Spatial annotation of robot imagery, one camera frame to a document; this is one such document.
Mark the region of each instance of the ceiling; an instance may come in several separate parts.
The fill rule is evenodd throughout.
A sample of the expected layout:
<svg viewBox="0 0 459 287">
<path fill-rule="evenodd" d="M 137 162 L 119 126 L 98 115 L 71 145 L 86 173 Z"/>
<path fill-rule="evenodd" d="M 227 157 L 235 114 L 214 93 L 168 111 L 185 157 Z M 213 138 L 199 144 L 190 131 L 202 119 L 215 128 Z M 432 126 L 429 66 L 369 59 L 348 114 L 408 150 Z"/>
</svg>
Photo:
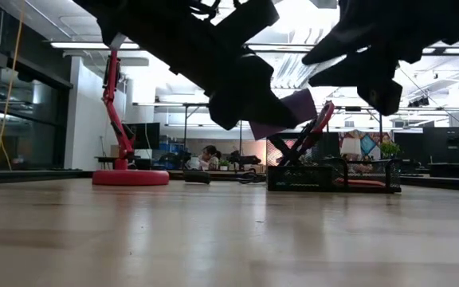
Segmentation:
<svg viewBox="0 0 459 287">
<path fill-rule="evenodd" d="M 336 9 L 319 9 L 319 6 L 334 6 L 336 0 L 278 0 L 276 8 L 281 20 L 273 27 L 259 33 L 252 43 L 293 43 L 315 44 L 330 28 L 336 24 L 339 11 Z M 81 9 L 71 0 L 25 0 L 25 24 L 35 29 L 50 41 L 101 41 L 100 29 L 95 18 Z M 22 0 L 0 0 L 0 6 L 13 16 L 20 14 Z M 214 23 L 223 19 L 233 11 L 232 0 L 222 0 L 220 14 Z M 107 52 L 79 52 L 84 56 L 85 63 L 100 72 L 104 67 Z M 121 57 L 129 59 L 134 65 L 147 65 L 153 56 L 147 52 L 122 52 Z M 264 53 L 260 54 L 274 69 L 272 87 L 281 88 L 285 94 L 289 89 L 306 87 L 307 79 L 320 67 L 305 67 L 300 63 L 300 54 Z M 158 68 L 163 75 L 158 83 L 159 96 L 199 95 L 199 88 L 183 76 L 175 76 L 168 72 L 163 63 Z M 402 71 L 397 71 L 396 81 L 403 85 L 405 102 L 420 88 L 426 88 L 432 96 L 443 91 L 454 81 L 441 81 L 459 76 L 459 57 L 423 57 L 414 65 L 402 65 Z M 355 99 L 354 88 L 338 89 L 340 98 Z"/>
</svg>

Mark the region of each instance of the white wall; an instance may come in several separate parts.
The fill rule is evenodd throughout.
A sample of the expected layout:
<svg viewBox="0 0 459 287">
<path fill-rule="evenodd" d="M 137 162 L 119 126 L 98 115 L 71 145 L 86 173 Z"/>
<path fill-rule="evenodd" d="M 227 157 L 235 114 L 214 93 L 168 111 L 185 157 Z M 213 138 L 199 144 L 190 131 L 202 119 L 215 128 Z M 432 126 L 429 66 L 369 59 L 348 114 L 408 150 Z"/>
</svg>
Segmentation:
<svg viewBox="0 0 459 287">
<path fill-rule="evenodd" d="M 107 155 L 111 145 L 117 144 L 102 102 L 102 78 L 84 66 L 82 58 L 72 59 L 70 76 L 74 88 L 69 98 L 69 118 L 65 145 L 65 168 L 95 171 L 100 168 L 96 156 L 102 156 L 102 144 Z M 115 94 L 114 106 L 120 119 L 124 118 L 126 95 Z"/>
</svg>

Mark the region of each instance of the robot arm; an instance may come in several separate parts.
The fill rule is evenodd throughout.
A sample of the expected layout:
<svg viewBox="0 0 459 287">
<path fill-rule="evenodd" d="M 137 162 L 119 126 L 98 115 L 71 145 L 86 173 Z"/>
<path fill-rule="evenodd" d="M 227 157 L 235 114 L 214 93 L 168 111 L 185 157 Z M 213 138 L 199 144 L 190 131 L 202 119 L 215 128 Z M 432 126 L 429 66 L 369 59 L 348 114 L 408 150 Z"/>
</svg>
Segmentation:
<svg viewBox="0 0 459 287">
<path fill-rule="evenodd" d="M 294 128 L 298 122 L 270 89 L 273 68 L 245 43 L 279 18 L 271 0 L 250 0 L 218 25 L 199 0 L 74 0 L 96 17 L 103 41 L 126 37 L 205 90 L 210 116 L 225 129 L 239 120 Z"/>
</svg>

